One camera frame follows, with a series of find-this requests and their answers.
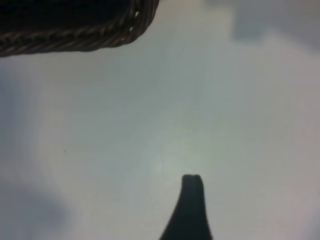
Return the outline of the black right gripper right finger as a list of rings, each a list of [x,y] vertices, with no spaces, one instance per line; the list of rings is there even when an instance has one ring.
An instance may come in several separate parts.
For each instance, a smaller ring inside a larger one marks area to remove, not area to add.
[[[210,230],[206,202],[204,184],[200,175],[195,175],[195,205],[196,205],[196,239],[197,240],[211,240],[212,233]]]

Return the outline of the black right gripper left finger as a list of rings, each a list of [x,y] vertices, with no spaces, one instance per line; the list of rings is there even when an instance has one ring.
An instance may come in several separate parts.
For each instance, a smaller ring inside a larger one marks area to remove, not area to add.
[[[193,175],[185,174],[181,179],[181,188],[177,203],[170,216],[170,219],[159,238],[160,240],[184,240],[188,233],[188,220],[190,213],[188,210],[189,200],[191,196],[189,190],[192,187]]]

